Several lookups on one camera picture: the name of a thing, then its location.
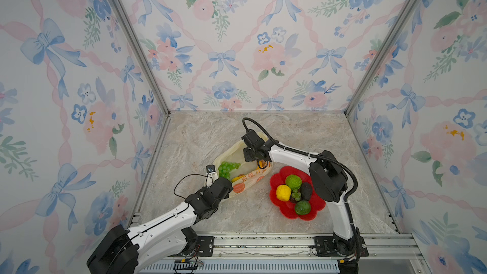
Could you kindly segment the pale yellow plastic bag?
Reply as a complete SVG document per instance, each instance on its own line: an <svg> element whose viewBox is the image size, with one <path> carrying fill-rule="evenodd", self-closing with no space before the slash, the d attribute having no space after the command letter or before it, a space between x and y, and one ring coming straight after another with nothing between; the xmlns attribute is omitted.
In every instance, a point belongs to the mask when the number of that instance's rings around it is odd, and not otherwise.
<svg viewBox="0 0 487 274"><path fill-rule="evenodd" d="M206 181L206 185L209 186L219 177L224 177L232 183L233 191L230 193L230 198L232 198L248 191L270 174L273 169L271 162L245 161L244 149L246 147L247 145L241 140L218 156L213 162L215 172L208 173L209 179Z"/></svg>

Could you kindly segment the yellow fruit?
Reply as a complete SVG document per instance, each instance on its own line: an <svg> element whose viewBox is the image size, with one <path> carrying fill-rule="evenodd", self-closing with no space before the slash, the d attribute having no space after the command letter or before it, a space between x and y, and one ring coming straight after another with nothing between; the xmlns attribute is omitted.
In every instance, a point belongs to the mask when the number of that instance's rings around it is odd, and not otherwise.
<svg viewBox="0 0 487 274"><path fill-rule="evenodd" d="M279 185L275 193L279 201L288 202L292 195L292 189L287 185Z"/></svg>

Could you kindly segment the purple mangosteen green calyx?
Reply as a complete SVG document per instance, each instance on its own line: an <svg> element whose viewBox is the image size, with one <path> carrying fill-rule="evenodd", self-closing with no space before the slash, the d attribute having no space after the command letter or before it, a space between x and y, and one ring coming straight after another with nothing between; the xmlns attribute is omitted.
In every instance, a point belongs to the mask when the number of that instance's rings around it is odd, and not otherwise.
<svg viewBox="0 0 487 274"><path fill-rule="evenodd" d="M302 200L301 192L299 190L293 190L292 193L291 193L291 195L290 195L290 201L291 201L291 203L297 204L301 200Z"/></svg>

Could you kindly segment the dark green avocado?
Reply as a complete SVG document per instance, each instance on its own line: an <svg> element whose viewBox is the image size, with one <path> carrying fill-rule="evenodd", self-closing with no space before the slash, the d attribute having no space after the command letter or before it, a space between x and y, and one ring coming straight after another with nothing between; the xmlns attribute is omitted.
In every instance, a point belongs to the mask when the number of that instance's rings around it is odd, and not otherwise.
<svg viewBox="0 0 487 274"><path fill-rule="evenodd" d="M295 204L294 210L298 216L305 216L311 213L311 204L307 200L300 200Z"/></svg>

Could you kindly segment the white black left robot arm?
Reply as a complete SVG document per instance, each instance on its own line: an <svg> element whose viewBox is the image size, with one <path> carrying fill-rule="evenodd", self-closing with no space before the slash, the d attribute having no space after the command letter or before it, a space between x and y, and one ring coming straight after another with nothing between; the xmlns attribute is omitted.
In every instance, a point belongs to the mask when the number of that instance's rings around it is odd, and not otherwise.
<svg viewBox="0 0 487 274"><path fill-rule="evenodd" d="M121 225L110 229L87 260L88 270L138 273L162 258L191 254L198 238L192 227L210 218L232 190L231 181L218 178L152 221L128 229Z"/></svg>

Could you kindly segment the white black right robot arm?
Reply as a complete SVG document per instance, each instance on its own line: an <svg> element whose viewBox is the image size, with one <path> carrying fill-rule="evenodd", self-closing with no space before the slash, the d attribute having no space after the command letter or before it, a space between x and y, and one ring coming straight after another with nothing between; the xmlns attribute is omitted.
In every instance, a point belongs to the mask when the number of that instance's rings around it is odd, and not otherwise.
<svg viewBox="0 0 487 274"><path fill-rule="evenodd" d="M350 242L358 237L348 198L358 188L355 175L328 150L306 152L279 143L273 138L264 140L255 130L248 129L242 141L247 162L266 161L285 164L308 174L315 193L324 200L331 214L334 237Z"/></svg>

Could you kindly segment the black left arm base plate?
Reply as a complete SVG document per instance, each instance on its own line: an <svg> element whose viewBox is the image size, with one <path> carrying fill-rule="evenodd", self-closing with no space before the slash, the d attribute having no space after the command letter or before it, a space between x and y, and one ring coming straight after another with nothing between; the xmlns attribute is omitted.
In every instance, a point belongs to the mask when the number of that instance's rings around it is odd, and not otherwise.
<svg viewBox="0 0 487 274"><path fill-rule="evenodd" d="M213 236L198 236L187 243L186 247L179 253L180 256L185 258L193 257L212 257L214 252L214 240Z"/></svg>

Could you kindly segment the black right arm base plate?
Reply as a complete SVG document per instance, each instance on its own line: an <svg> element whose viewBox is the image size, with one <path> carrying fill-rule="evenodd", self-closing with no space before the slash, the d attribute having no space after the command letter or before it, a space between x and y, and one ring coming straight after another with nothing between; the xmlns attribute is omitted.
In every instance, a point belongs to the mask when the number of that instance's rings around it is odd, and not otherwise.
<svg viewBox="0 0 487 274"><path fill-rule="evenodd" d="M369 250L362 236L360 239L360 255L361 257L368 257ZM316 236L313 237L313 254L321 257L335 256L341 257L337 242L333 236Z"/></svg>

